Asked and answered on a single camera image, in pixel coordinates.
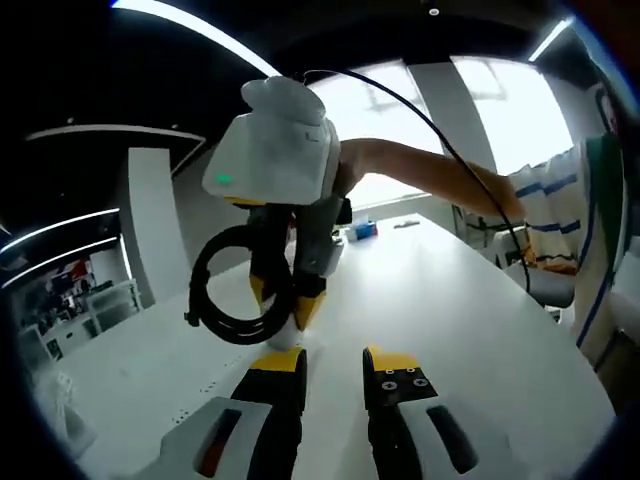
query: window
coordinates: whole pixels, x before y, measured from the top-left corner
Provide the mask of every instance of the window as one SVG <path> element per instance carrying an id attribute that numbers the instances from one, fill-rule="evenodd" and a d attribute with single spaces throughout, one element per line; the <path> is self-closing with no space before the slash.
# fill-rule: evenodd
<path id="1" fill-rule="evenodd" d="M 428 115 L 413 77 L 402 62 L 361 68 L 366 75 L 391 88 Z M 336 75 L 309 88 L 324 102 L 327 117 L 340 140 L 375 137 L 442 153 L 440 140 L 418 116 L 396 99 L 355 78 Z M 421 190 L 384 175 L 368 174 L 349 194 L 354 209 L 422 194 Z"/>
<path id="2" fill-rule="evenodd" d="M 537 165 L 571 148 L 558 102 L 533 66 L 489 58 L 452 60 L 473 97 L 498 173 Z"/>

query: striped shirt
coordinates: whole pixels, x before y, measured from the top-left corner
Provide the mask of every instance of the striped shirt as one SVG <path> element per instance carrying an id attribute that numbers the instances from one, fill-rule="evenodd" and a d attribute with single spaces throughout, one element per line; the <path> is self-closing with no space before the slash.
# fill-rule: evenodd
<path id="1" fill-rule="evenodd" d="M 509 178 L 537 266 L 576 272 L 570 330 L 595 365 L 615 330 L 608 294 L 624 203 L 620 148 L 611 135 L 589 139 Z"/>

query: green indicator light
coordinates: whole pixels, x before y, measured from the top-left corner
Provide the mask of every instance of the green indicator light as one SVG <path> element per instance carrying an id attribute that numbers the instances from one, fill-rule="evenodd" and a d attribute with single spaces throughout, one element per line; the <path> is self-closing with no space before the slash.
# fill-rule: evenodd
<path id="1" fill-rule="evenodd" d="M 221 173 L 218 175 L 217 178 L 218 178 L 218 183 L 222 183 L 222 184 L 231 183 L 231 175 L 225 175 Z"/>

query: white table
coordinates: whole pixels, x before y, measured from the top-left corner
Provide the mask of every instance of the white table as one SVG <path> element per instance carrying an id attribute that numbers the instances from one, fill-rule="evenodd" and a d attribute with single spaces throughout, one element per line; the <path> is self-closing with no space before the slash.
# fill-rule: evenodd
<path id="1" fill-rule="evenodd" d="M 571 473 L 614 416 L 572 339 L 453 235 L 423 218 L 402 230 L 393 223 L 347 246 L 307 332 L 315 346 L 294 478 L 376 478 L 362 399 L 368 344 L 415 355 L 439 393 L 485 412 L 519 457 Z M 213 278 L 210 289 L 223 308 L 250 317 L 257 306 L 247 277 L 243 264 Z M 225 344 L 191 328 L 185 309 L 186 294 L 59 362 L 98 432 L 80 462 L 93 475 L 131 473 L 153 460 L 180 416 L 229 395 L 266 348 Z"/>

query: person's arm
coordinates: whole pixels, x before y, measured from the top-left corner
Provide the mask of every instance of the person's arm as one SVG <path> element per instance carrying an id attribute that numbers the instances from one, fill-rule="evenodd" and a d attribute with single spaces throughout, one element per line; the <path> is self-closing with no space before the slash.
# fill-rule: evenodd
<path id="1" fill-rule="evenodd" d="M 454 159 L 373 138 L 346 140 L 342 142 L 342 149 L 341 162 L 353 166 L 355 182 L 366 173 L 379 173 L 442 197 L 479 215 L 499 215 L 483 188 Z M 507 177 L 468 163 L 509 218 L 524 216 L 522 205 Z"/>

